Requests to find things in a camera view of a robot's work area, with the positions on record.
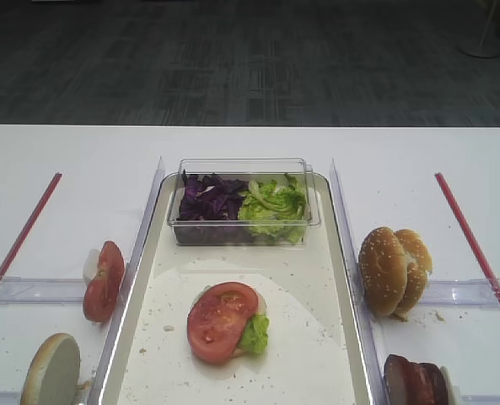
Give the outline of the green lettuce pile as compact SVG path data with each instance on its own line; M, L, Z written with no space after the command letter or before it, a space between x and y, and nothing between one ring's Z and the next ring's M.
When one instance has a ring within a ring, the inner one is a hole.
M238 219L254 223L248 231L266 244L298 244L304 237L304 225L287 225L287 222L304 220L305 190L295 176L285 174L284 177L285 185L279 185L276 180L251 180L248 190L239 193L244 201Z

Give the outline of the dark red meat patties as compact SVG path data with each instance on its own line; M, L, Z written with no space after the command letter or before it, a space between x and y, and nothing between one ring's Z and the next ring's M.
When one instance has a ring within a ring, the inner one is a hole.
M413 363L390 354L384 363L384 382L391 405L449 404L444 375L433 363Z

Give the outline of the clear plastic salad container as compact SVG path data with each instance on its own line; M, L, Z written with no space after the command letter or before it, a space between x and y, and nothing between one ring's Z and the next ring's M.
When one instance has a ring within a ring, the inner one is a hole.
M181 246L295 246L320 224L301 158L183 159L167 223Z

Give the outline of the shredded purple cabbage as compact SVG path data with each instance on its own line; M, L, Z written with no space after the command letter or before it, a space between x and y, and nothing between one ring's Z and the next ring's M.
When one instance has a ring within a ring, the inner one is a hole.
M217 174L187 175L182 172L185 186L179 206L178 220L237 220L239 209L248 191L248 182L225 180Z

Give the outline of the sesame bun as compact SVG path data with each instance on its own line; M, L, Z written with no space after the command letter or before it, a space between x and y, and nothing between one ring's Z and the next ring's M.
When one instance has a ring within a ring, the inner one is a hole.
M433 272L433 261L426 244L417 232L400 229L395 232L395 236L399 239L406 254L407 283L403 298L396 307L394 315L405 320L423 295L428 275Z
M391 315L406 290L406 253L388 227L373 229L363 240L358 253L358 268L364 298L376 316Z

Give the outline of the white metal tray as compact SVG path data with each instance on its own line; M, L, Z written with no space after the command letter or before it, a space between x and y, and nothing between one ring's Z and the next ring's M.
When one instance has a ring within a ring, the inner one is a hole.
M148 275L117 404L369 404L328 181L315 178L321 222L300 246L179 246L165 176L141 263ZM205 364L186 318L207 286L238 281L265 299L260 356Z

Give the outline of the left red tape strip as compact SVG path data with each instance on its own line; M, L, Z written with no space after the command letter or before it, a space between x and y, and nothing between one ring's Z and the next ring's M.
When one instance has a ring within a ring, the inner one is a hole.
M6 275L9 267L13 263L14 258L17 256L21 246L23 245L23 243L26 240L27 236L29 235L31 229L35 225L36 220L39 218L45 205L48 203L49 199L51 198L51 195L56 190L56 187L57 187L58 183L60 182L61 178L62 178L62 173L60 173L60 172L55 173L54 176L51 178L50 183L48 184L47 188L45 189L45 191L41 195L38 203L35 205L34 210L30 214L30 216L28 217L22 230L20 230L16 240L12 244L10 250L8 251L8 254L4 257L4 260L3 260L2 264L0 265L0 283L3 281L3 278Z

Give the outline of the red tape strip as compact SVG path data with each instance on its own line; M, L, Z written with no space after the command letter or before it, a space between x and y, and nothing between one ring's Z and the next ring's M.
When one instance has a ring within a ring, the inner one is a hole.
M54 176L51 178L50 183L48 184L47 188L45 189L45 191L41 195L38 203L35 205L34 210L30 214L30 216L28 217L22 230L20 230L16 240L12 244L10 250L8 251L8 254L4 257L4 260L3 260L2 264L0 265L0 283L3 281L3 278L6 275L9 267L13 263L14 258L17 256L21 246L23 245L23 243L26 240L27 236L29 235L31 229L35 225L36 220L39 218L45 205L48 203L49 199L51 198L51 195L56 190L56 187L57 187L58 183L60 182L61 178L62 178L62 173L60 173L60 172L55 173Z
M500 305L500 282L496 275L494 274L489 262L486 259L486 256L484 255L470 225L468 224L468 221L466 217L464 216L460 205L458 204L457 200L454 197L454 194L452 193L452 190L450 189L447 181L444 178L444 175L440 172L436 173L434 175L437 183L439 184L439 187L444 195L444 197L447 200L448 205L450 206L458 224L460 225L460 228L464 234L465 239L467 240L477 262L479 267L481 268L484 276L488 280L489 284L492 287L492 291L497 298L497 301L499 302Z

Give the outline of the right clear acrylic divider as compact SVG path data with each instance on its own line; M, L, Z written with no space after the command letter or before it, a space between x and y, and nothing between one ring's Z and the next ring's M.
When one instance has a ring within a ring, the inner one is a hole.
M382 366L374 341L371 313L363 300L363 283L358 273L358 250L352 236L341 176L334 159L331 161L330 180L368 403L388 404Z

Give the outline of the right red tape strip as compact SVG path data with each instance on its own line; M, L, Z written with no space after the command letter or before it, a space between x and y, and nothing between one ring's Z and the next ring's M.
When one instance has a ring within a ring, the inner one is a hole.
M444 195L444 197L447 200L448 205L450 206L458 224L460 225L460 228L464 234L465 239L467 240L477 262L479 267L481 268L484 276L488 280L489 284L492 287L492 291L497 298L497 301L499 302L500 305L500 282L496 275L494 274L489 262L486 259L486 256L484 255L470 225L468 224L468 221L466 217L464 216L460 205L458 204L457 200L454 197L454 194L452 193L452 190L450 189L447 181L444 178L444 175L440 172L436 173L434 175L437 183L439 184L439 187Z

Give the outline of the white patty holder block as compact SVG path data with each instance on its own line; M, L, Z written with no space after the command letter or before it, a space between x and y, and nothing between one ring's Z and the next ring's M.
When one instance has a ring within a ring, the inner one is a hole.
M463 401L460 395L460 389L453 384L451 381L451 377L449 371L446 367L440 367L441 374L444 377L444 381L446 384L446 389L448 393L448 404L449 405L463 405Z

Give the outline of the upper right clear rail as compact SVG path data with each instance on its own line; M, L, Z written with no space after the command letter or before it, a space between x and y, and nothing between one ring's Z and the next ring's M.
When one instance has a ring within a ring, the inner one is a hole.
M500 278L431 280L418 304L500 309Z

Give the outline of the upper left clear rail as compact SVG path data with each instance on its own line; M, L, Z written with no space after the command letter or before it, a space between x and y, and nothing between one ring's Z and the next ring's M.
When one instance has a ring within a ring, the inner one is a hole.
M0 278L0 305L81 304L86 291L82 279Z

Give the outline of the lower right clear rail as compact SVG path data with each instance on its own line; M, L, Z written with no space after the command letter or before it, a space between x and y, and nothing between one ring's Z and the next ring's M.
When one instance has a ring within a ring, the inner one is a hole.
M462 395L460 399L464 405L500 405L500 395Z

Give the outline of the lower left clear rail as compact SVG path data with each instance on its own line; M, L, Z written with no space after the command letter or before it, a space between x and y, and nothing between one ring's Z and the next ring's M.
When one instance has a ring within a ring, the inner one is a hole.
M20 399L19 391L0 391L0 405L18 405Z

